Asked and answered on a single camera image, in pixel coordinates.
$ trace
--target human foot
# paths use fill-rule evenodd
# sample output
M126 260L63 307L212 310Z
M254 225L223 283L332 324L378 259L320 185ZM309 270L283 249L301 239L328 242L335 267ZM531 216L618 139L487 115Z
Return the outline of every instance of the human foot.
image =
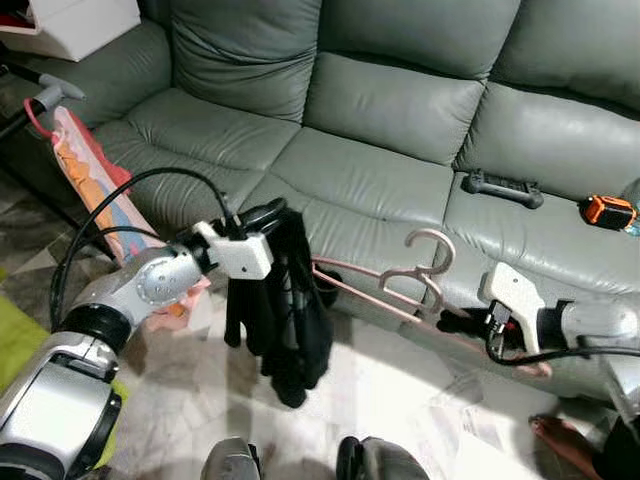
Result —
M552 417L534 417L531 429L549 447L580 469L591 480L602 480L593 468L597 450L569 422Z

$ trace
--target sofa armrest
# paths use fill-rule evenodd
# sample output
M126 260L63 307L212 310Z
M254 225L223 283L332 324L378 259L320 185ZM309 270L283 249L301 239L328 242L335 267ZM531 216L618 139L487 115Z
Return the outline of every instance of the sofa armrest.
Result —
M145 98L171 83L171 56L165 31L143 22L80 62L27 54L10 54L11 60L41 73L49 73L80 87L85 100L65 100L89 127L122 117ZM0 113L6 118L22 107L22 100L40 88L13 75L0 80ZM51 127L51 114L41 117Z

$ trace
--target black cable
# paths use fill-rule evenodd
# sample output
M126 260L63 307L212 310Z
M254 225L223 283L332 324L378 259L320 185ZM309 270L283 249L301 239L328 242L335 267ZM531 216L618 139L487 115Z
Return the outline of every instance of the black cable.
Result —
M69 249L67 250L67 255L63 262L62 270L60 271L60 282L57 285L57 291L52 292L51 300L52 303L50 305L51 310L51 330L55 331L61 323L61 310L62 303L64 300L64 289L67 283L67 277L69 275L69 267L71 265L71 260L75 251L78 248L78 244L80 243L80 238L84 234L85 230L89 227L91 222L95 221L95 219L102 213L102 211L109 206L111 202L113 202L121 193L127 191L131 187L133 187L136 183L156 175L163 175L167 173L176 173L180 175L186 175L189 177L196 178L203 182L205 185L209 187L209 189L214 193L218 204L220 205L220 209L226 219L227 227L231 229L229 232L229 238L232 240L244 240L246 239L246 233L238 223L236 223L234 216L231 214L229 207L227 206L222 193L215 184L209 180L207 177L202 175L201 173L194 172L193 170L188 170L186 168L180 167L161 167L161 168L153 168L151 170L147 170L146 172L139 173L134 175L127 182L120 185L113 192L111 192L102 202L98 205L90 214L89 217L84 221L84 223L80 226L73 240L71 241L71 245L69 245Z
M76 249L72 252L71 259L73 260L73 257L75 257L75 255L80 250L82 250L84 247L86 247L90 243L93 243L99 238L105 237L110 233L117 233L117 232L140 233L142 235L146 235L148 237L155 238L156 240L162 241L162 238L160 238L158 234L150 232L148 230L144 230L143 228L131 227L131 226L109 227L109 228L105 228L104 230L99 230L98 232L96 232L94 235L91 235L90 237L83 236L82 241L78 244ZM58 304L58 302L60 304L62 303L61 301L62 299L58 297L58 291L60 288L60 278L61 278L60 274L62 273L63 265L64 263L60 263L56 267L56 269L53 271L53 276L51 277L51 288L49 289L49 305L50 306L56 305Z
M589 355L626 355L630 357L640 357L640 350L625 347L582 347L570 348L566 350L557 350L554 352L545 352L537 355L529 355L521 358L502 358L498 356L491 346L495 335L488 335L485 343L487 355L489 358L500 365L509 367L519 367L522 365L531 365L533 363L547 362L549 360L557 360L565 357L588 357Z

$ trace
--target black garment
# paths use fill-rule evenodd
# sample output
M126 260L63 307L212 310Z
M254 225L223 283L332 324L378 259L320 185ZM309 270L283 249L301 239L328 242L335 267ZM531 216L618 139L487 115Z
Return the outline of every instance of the black garment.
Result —
M311 273L311 252L302 215L285 208L264 228L273 254L264 281L230 280L225 341L263 356L261 373L282 403L297 408L329 366L333 325Z
M603 480L640 479L640 444L621 418L607 437L603 452L593 457L593 468Z

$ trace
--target sofa cushion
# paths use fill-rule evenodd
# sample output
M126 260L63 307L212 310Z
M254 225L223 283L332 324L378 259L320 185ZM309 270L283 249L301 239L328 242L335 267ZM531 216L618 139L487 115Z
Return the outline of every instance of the sofa cushion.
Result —
M486 78L519 3L325 0L320 46L396 58L462 78Z
M299 122L320 3L172 2L176 83L210 102Z
M221 107L170 89L143 102L121 121L96 131L112 162L132 172L190 168L213 180L237 209L299 127L284 120ZM189 177L145 180L133 190L156 224L183 227L219 215L207 187Z
M537 181L574 200L619 196L640 177L639 119L489 82L456 166Z
M538 287L554 304L560 295L640 292L637 238L587 225L574 202L552 195L544 196L539 209L528 210L500 198L468 194L460 187L462 177L458 173L454 179L445 228L477 252L457 261L466 278L459 283L470 297L493 261L537 275ZM445 284L447 278L456 277L445 276Z
M496 76L640 110L637 0L523 0Z
M303 213L313 253L377 271L431 264L435 242L405 248L404 240L441 224L449 168L303 128L269 172L243 208L284 196ZM350 285L381 295L363 275L340 272ZM409 279L391 285L415 299L424 295ZM399 323L386 321L386 328Z
M304 123L451 165L483 90L477 80L322 52L311 80Z

